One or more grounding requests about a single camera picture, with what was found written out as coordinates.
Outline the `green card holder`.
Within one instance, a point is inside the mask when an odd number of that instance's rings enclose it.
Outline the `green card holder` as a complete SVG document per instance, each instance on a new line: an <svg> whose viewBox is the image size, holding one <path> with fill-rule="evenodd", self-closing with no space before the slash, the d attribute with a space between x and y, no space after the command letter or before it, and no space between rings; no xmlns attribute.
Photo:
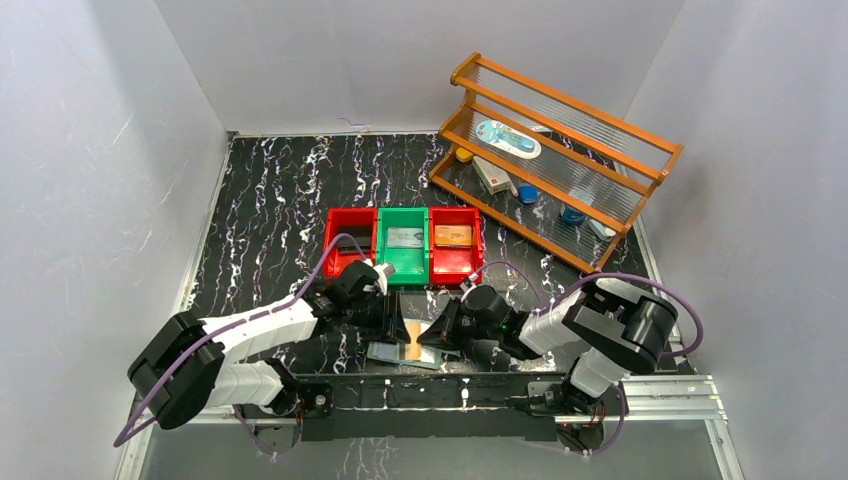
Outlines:
<svg viewBox="0 0 848 480"><path fill-rule="evenodd" d="M383 363L438 370L446 351L418 342L433 323L420 318L407 319L402 310L400 293L393 292L387 298L384 324L387 326L383 341L370 341L366 358Z"/></svg>

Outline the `red bin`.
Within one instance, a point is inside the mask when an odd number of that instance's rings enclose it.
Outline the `red bin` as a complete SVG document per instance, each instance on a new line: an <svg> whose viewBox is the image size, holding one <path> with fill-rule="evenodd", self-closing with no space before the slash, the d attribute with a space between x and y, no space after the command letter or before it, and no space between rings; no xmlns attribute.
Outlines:
<svg viewBox="0 0 848 480"><path fill-rule="evenodd" d="M338 240L323 263L326 278L339 276L351 262L361 260L359 251L372 262L376 260L377 242L376 208L331 208L328 211L324 248L338 234L347 234Z"/></svg>
<svg viewBox="0 0 848 480"><path fill-rule="evenodd" d="M484 263L481 215L473 207L429 209L429 281L458 286Z"/></svg>

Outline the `green bin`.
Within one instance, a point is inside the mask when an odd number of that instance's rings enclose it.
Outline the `green bin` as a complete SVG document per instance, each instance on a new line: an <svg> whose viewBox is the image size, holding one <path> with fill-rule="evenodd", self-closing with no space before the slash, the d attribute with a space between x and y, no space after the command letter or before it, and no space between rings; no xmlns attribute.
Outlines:
<svg viewBox="0 0 848 480"><path fill-rule="evenodd" d="M421 286L430 279L429 209L385 207L378 210L377 262L390 264L390 285Z"/></svg>

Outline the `orange credit card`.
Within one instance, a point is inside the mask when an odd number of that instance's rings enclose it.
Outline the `orange credit card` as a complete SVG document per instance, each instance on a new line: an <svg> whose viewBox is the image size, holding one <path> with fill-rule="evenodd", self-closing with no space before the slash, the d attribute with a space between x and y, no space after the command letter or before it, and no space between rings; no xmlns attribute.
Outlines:
<svg viewBox="0 0 848 480"><path fill-rule="evenodd" d="M419 321L406 321L405 326L410 341L404 345L403 359L407 361L420 361L422 357L422 345L418 342L422 330Z"/></svg>

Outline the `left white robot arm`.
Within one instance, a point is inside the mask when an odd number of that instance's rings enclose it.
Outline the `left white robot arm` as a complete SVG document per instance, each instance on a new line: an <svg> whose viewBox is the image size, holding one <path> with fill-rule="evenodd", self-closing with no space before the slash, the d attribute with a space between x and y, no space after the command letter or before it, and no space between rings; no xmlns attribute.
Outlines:
<svg viewBox="0 0 848 480"><path fill-rule="evenodd" d="M357 260L338 277L267 306L222 317L178 312L130 364L128 380L164 430L228 405L289 415L306 402L303 384L280 361L257 355L339 324L381 326L376 310L388 300L394 274L390 263Z"/></svg>

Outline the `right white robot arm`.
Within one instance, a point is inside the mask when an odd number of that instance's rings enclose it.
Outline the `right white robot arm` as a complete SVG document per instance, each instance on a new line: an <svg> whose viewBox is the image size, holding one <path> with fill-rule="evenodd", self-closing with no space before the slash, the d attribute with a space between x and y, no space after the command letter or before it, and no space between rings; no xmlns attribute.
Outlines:
<svg viewBox="0 0 848 480"><path fill-rule="evenodd" d="M587 411L629 374L654 372L676 324L676 308L660 296L628 281L593 275L554 305L519 311L488 285L474 286L449 301L417 341L460 350L492 341L517 360L541 357L582 340L589 350L579 356L563 383L546 391L559 402Z"/></svg>

